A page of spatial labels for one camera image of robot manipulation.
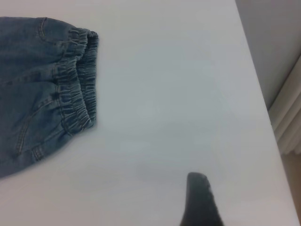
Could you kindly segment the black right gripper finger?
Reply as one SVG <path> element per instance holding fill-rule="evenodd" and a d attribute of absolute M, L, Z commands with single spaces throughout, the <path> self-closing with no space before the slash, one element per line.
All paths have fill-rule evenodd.
<path fill-rule="evenodd" d="M 182 226 L 223 226 L 207 177 L 202 173 L 187 175 L 185 209 Z"/>

